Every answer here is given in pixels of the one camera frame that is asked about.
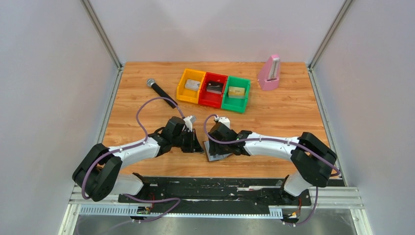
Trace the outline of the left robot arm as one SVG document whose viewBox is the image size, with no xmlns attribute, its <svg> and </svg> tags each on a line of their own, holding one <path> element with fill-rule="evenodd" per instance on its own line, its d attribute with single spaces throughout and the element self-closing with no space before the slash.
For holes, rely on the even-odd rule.
<svg viewBox="0 0 415 235">
<path fill-rule="evenodd" d="M 95 202 L 110 194 L 130 194 L 136 201 L 145 202 L 150 189 L 144 185 L 143 177 L 138 173 L 121 174 L 120 170 L 159 157 L 172 148 L 179 148 L 184 153 L 202 153 L 204 150 L 193 128 L 195 120 L 195 116 L 172 117 L 166 126 L 145 139 L 112 147 L 95 144 L 74 171 L 72 180 Z"/>
</svg>

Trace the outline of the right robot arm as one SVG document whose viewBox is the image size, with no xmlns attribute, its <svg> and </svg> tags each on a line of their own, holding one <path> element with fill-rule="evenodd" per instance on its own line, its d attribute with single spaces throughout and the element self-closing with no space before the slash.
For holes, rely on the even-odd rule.
<svg viewBox="0 0 415 235">
<path fill-rule="evenodd" d="M 236 133 L 224 123 L 217 121 L 205 131 L 214 153 L 270 156 L 293 163 L 296 168 L 284 180 L 279 197 L 285 204 L 292 204 L 311 186 L 324 188 L 331 177 L 341 172 L 335 166 L 337 154 L 309 132 L 299 137 L 281 138 L 261 135 L 252 131 Z"/>
</svg>

